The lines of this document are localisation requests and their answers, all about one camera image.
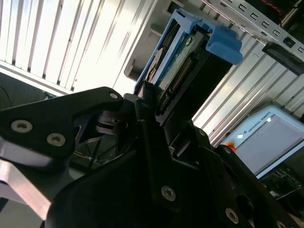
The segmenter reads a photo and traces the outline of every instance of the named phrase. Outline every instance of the silver screw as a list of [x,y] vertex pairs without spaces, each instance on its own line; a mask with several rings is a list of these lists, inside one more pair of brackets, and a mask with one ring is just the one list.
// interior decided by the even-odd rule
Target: silver screw
[[199,129],[199,133],[200,133],[201,135],[203,135],[203,136],[206,135],[202,129]]
[[33,129],[33,125],[26,120],[15,120],[11,123],[10,127],[18,133],[27,133]]
[[173,202],[176,199],[175,191],[167,185],[162,186],[161,193],[162,193],[162,196],[168,201]]
[[281,222],[281,221],[276,221],[276,224],[277,224],[277,226],[279,227],[279,228],[286,228],[286,226],[283,224],[283,222]]
[[231,150],[227,147],[224,148],[224,150],[227,152],[227,153],[231,153]]
[[113,93],[110,93],[110,96],[111,96],[112,98],[114,98],[114,99],[117,99],[117,98],[118,98],[118,96],[117,96],[116,94],[113,94]]
[[238,223],[238,215],[234,212],[233,209],[226,208],[225,212],[226,212],[228,219],[230,219],[231,222],[233,222],[234,224]]
[[190,37],[190,38],[187,40],[186,46],[188,46],[191,42],[192,42],[192,37]]
[[62,134],[52,133],[48,135],[47,142],[52,146],[60,147],[66,143],[66,139]]

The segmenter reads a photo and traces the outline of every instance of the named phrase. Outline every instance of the gray surface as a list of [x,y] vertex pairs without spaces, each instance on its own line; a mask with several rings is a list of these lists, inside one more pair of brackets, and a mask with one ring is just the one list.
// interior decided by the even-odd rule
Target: gray surface
[[[7,91],[13,106],[44,100],[46,98],[40,89],[1,73],[0,86]],[[8,107],[10,107],[8,99],[0,88],[0,110]]]
[[9,201],[0,213],[1,228],[39,228],[42,219],[24,204]]

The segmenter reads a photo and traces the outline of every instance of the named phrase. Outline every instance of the white louvered panel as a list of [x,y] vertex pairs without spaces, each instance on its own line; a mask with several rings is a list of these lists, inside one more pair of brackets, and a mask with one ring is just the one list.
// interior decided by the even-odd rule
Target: white louvered panel
[[39,21],[37,39],[34,47],[30,72],[39,77],[43,76],[51,44],[58,5],[61,0],[44,0]]
[[300,90],[304,88],[304,76],[296,76],[290,87],[286,87],[283,93],[276,99],[276,102],[281,105],[287,105]]
[[[74,87],[80,91],[114,86],[156,2],[2,0],[0,72],[56,95],[71,93]],[[87,55],[92,68],[83,64],[87,51],[93,53],[93,58]],[[92,71],[105,54],[107,67],[115,66],[110,83]],[[83,74],[78,72],[80,65]],[[83,85],[74,85],[76,80]],[[88,80],[90,86],[84,86]]]
[[[83,29],[83,32],[81,35],[81,39],[78,44],[76,55],[74,57],[73,64],[71,66],[71,69],[69,71],[69,75],[67,78],[67,82],[66,82],[67,89],[72,88],[72,85],[73,85],[73,82],[75,79],[75,75],[78,71],[80,62],[83,59],[83,56],[86,52],[86,49],[87,49],[86,47],[88,47],[88,45],[90,45],[92,32],[94,32],[94,28],[92,28],[93,22],[94,22],[94,19],[96,18],[96,14],[98,16],[100,13],[100,10],[98,10],[98,8],[101,9],[103,7],[103,4],[104,4],[104,1],[102,1],[102,2],[100,2],[98,0],[92,1],[92,5],[91,5],[90,11],[87,16],[87,20],[86,20],[86,23],[85,23],[85,26],[84,26],[84,29]],[[89,75],[90,73],[91,73],[91,69],[88,68],[87,75]]]
[[5,61],[10,28],[11,0],[3,0],[0,36],[0,60]]
[[75,91],[78,91],[78,88],[80,87],[83,88],[82,90],[86,90],[92,86],[94,87],[94,84],[98,87],[97,84],[100,84],[99,78],[105,71],[102,70],[98,74],[98,77],[96,77],[95,67],[99,56],[104,53],[108,46],[124,3],[125,0],[105,0],[100,10],[99,18],[88,49],[79,67],[75,68],[73,73],[70,74],[66,85],[67,88],[70,89],[74,86],[77,87]]
[[92,0],[85,0],[81,6],[81,12],[80,12],[80,15],[79,15],[79,18],[77,21],[76,29],[73,34],[73,38],[71,39],[70,46],[68,46],[68,49],[66,51],[66,60],[64,62],[64,65],[62,66],[62,73],[61,73],[61,77],[60,77],[60,85],[62,87],[66,87],[66,85],[67,85],[67,79],[69,77],[73,61],[76,57],[75,55],[76,55],[76,52],[78,49],[80,39],[83,35],[83,32],[85,32],[85,30],[83,28],[85,27],[87,32],[89,32],[90,26],[86,23],[89,23],[89,21],[90,21],[89,18],[92,18],[92,22],[93,22],[93,19],[94,19],[93,13],[91,13],[91,15],[89,15],[89,18],[87,19],[87,15],[89,13],[91,3],[92,3]]
[[[114,86],[140,30],[143,12],[151,3],[150,0],[105,1],[91,44],[74,79],[74,91],[97,87],[101,83]],[[95,80],[86,79],[94,76]]]
[[8,36],[8,46],[6,50],[6,62],[12,64],[14,58],[14,47],[16,39],[16,29],[17,29],[17,20],[18,20],[18,10],[19,10],[19,1],[21,0],[12,0],[11,3],[11,14],[9,20],[9,36]]
[[27,19],[24,18],[27,15],[22,14],[21,16],[21,23],[22,27],[20,27],[22,30],[20,30],[21,37],[25,36],[25,41],[21,40],[20,45],[18,44],[17,47],[17,56],[16,56],[16,66],[21,67],[23,70],[28,71],[30,68],[30,60],[31,60],[31,50],[33,40],[34,40],[34,34],[35,34],[35,28],[36,28],[36,20],[38,19],[38,9],[42,8],[42,1],[40,0],[28,0],[30,1],[30,11],[23,11],[25,14],[29,14],[29,19],[27,22]]
[[46,80],[57,83],[79,1],[65,0],[47,62]]
[[36,17],[37,15],[37,10],[38,10],[38,0],[31,1],[31,0],[24,0],[23,1],[23,7],[22,7],[22,16],[21,16],[21,22],[20,22],[20,29],[19,29],[19,36],[18,36],[18,42],[17,42],[17,52],[16,52],[16,63],[15,66],[22,68],[23,66],[25,69],[28,69],[28,60],[29,60],[29,55],[30,51],[28,51],[25,48],[27,36],[28,36],[28,42],[32,41],[32,38],[29,39],[29,37],[33,37],[34,34],[34,28],[35,28],[35,22],[36,22]]

